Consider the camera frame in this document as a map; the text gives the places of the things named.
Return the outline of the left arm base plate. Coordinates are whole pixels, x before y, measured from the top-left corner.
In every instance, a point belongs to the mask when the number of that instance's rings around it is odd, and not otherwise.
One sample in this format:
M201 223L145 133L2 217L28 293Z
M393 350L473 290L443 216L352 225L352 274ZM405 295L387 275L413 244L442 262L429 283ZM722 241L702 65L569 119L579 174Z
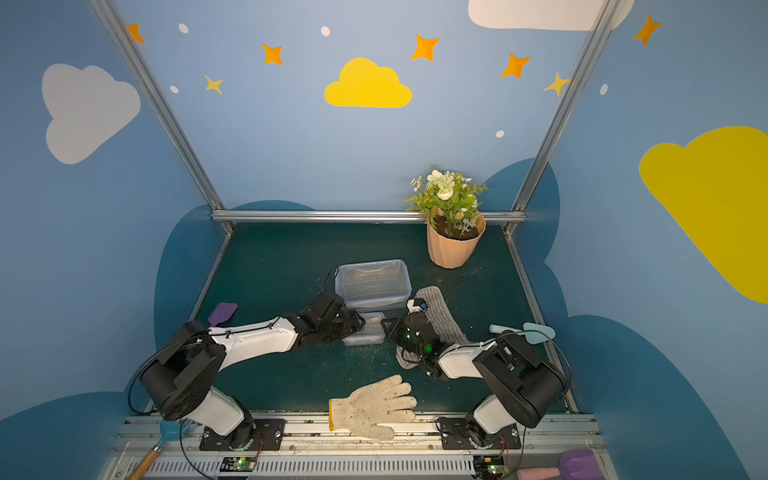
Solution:
M216 452L277 451L281 447L285 424L283 419L246 418L227 435L220 435L206 427L199 449Z

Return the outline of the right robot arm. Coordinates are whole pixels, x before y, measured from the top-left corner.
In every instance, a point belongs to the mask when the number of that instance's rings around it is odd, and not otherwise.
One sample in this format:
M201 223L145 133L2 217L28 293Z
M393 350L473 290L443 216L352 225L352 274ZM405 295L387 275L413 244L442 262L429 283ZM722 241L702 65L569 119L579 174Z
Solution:
M536 427L570 387L570 379L518 332L483 343L449 343L424 311L386 318L382 327L388 339L414 356L405 361L429 377L479 378L490 388L492 394L458 426L441 428L462 447L489 448L506 427Z

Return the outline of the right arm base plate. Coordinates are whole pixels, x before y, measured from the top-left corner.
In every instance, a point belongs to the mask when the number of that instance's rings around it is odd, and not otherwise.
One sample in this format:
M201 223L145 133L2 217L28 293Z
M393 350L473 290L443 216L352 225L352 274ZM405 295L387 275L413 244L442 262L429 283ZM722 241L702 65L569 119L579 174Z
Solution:
M466 418L439 417L435 425L444 450L519 450L522 447L516 423L495 434L486 433L474 420Z

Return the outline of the large clear lunch box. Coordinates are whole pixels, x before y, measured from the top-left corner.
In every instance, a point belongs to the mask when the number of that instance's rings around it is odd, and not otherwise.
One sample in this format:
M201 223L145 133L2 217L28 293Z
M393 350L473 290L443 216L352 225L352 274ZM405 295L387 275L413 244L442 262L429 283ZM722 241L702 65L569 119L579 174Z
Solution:
M412 293L408 268L401 259L341 265L334 288L350 309L359 312L404 307Z

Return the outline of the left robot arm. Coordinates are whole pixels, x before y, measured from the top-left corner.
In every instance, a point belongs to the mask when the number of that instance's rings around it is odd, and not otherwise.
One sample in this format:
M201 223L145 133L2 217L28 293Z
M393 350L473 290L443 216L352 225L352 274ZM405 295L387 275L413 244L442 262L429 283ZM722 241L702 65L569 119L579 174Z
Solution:
M227 448L245 450L256 438L255 420L214 387L219 372L263 355L332 344L365 323L333 292L320 293L297 313L255 324L207 327L193 320L147 360L137 378L164 420L194 421L223 438Z

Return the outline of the small clear lunch box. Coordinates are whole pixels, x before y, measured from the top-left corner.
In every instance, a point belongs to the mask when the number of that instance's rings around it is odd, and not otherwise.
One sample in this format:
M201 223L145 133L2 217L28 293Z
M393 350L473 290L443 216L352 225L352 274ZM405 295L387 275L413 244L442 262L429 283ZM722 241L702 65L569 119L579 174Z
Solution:
M360 313L365 321L363 327L356 333L342 339L347 347L367 346L381 344L385 340L385 332L381 321L385 318L383 312Z

